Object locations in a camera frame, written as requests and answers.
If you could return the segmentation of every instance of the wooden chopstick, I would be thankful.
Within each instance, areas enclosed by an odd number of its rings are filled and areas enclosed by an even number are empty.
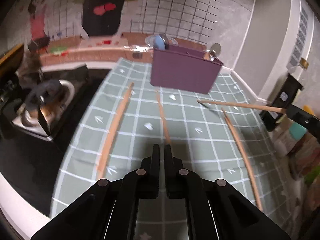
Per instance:
[[[235,129],[235,127],[232,125],[229,117],[227,116],[226,112],[224,111],[224,109],[222,109],[223,113],[224,113],[224,116],[225,116],[225,119],[226,119],[226,122],[228,124],[228,127],[232,133],[232,136],[233,138],[235,139],[236,141],[236,144],[238,146],[238,149],[241,153],[241,156],[244,160],[244,164],[247,168],[247,171],[248,171],[248,174],[249,174],[249,179],[250,179],[250,182],[251,182],[251,186],[252,186],[252,190],[253,190],[253,194],[254,194],[254,198],[256,200],[256,203],[257,203],[257,207],[263,211],[263,208],[262,208],[262,204],[261,204],[261,200],[260,200],[260,197],[259,197],[259,191],[258,191],[258,187],[257,187],[257,183],[256,183],[256,180],[255,180],[255,177],[254,177],[254,173],[253,173],[253,170],[252,170],[252,166],[251,166],[251,163],[247,157],[247,153],[245,152],[244,150],[244,147],[243,147],[243,144],[240,140],[240,137]]]
[[[259,105],[250,105],[246,103],[220,102],[220,101],[210,101],[210,100],[201,100],[201,101],[197,100],[197,102],[202,104],[209,103],[209,104],[221,105],[221,106],[239,106],[239,107],[258,109],[263,111],[271,111],[271,112],[276,112],[280,114],[286,113],[286,109],[279,108],[279,107],[272,107],[272,106],[259,106]]]
[[[118,126],[120,124],[124,110],[128,104],[129,98],[131,96],[131,91],[132,91],[133,85],[134,85],[133,82],[129,85],[129,88],[126,90],[124,97],[123,97],[120,105],[117,108],[116,114],[114,115],[114,117],[112,119],[109,133],[108,133],[107,139],[104,143],[104,146],[103,146],[103,149],[101,152],[101,157],[99,160],[99,164],[97,166],[97,179],[103,178],[103,175],[104,175],[104,172],[105,172],[105,169],[107,166],[107,160],[108,160],[108,156],[110,153],[110,149],[113,145],[114,138],[116,137],[116,132],[118,130]]]
[[[159,105],[160,117],[161,117],[162,124],[163,124],[164,137],[165,137],[166,143],[171,145],[171,139],[170,139],[170,135],[168,132],[167,120],[164,117],[163,106],[161,104],[160,95],[159,95],[158,91],[156,92],[156,97],[157,97],[157,101],[158,101],[158,105]]]

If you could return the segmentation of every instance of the screw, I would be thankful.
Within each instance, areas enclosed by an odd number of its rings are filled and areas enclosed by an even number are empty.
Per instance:
[[[145,170],[145,169],[138,169],[138,170],[136,171],[136,173],[137,173],[138,175],[144,175],[144,174],[146,174],[146,170]]]
[[[186,169],[181,169],[181,170],[179,170],[179,174],[180,174],[180,175],[188,175],[188,174],[189,174],[189,171],[186,170]]]
[[[218,180],[217,180],[217,184],[218,184],[220,187],[223,187],[223,186],[227,185],[227,182],[226,182],[224,179],[218,179]]]
[[[99,179],[98,180],[98,185],[100,186],[100,187],[104,187],[104,186],[106,186],[108,184],[108,180],[107,179]]]

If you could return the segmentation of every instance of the louvered vent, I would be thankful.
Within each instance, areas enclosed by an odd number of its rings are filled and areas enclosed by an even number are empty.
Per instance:
[[[288,69],[294,68],[300,62],[302,49],[304,46],[304,42],[306,40],[307,27],[308,27],[308,15],[302,6],[301,6],[300,14],[301,15],[300,15],[299,32],[298,32],[297,41],[294,46],[289,64],[287,66]]]

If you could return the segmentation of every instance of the table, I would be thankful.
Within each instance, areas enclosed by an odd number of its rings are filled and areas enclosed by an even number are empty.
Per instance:
[[[64,156],[52,198],[51,217],[59,214],[96,182],[96,164],[108,128],[126,88],[134,82],[131,100],[110,152],[105,178],[121,179],[140,167],[150,156],[154,143],[163,151],[156,90],[159,90],[164,115],[172,140],[173,156],[185,168],[202,178],[224,178],[252,203],[255,203],[248,173],[220,106],[199,105],[197,99],[247,102],[243,91],[229,74],[219,74],[208,94],[153,87],[150,64],[120,59],[103,81],[84,114]],[[274,157],[274,149],[258,112],[224,107],[238,129],[253,166],[264,213],[287,228],[292,216],[285,176]],[[140,200],[137,239],[188,239],[184,200],[165,197],[164,167],[160,166],[160,193],[156,200]]]

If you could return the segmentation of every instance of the purple container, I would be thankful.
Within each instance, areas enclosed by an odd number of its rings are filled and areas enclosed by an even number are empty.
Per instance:
[[[223,63],[203,59],[204,52],[170,44],[154,49],[150,84],[207,94]]]

